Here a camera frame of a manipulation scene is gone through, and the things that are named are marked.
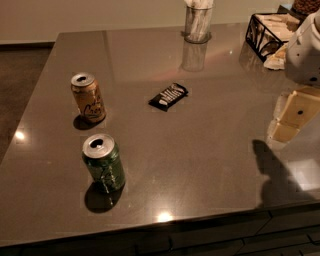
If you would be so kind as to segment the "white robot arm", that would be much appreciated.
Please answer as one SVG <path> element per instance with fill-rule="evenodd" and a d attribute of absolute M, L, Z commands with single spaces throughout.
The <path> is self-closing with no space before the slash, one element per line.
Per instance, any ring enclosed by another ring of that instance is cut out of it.
<path fill-rule="evenodd" d="M 320 10 L 310 14 L 289 40 L 286 77 L 299 85 L 279 96 L 269 136 L 286 143 L 320 112 Z"/>

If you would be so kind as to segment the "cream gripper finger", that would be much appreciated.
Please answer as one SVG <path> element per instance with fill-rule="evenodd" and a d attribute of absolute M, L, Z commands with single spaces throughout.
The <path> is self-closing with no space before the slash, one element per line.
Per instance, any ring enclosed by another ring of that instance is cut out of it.
<path fill-rule="evenodd" d="M 320 89 L 303 86 L 289 94 L 282 93 L 274 109 L 270 137 L 286 143 L 320 112 Z"/>

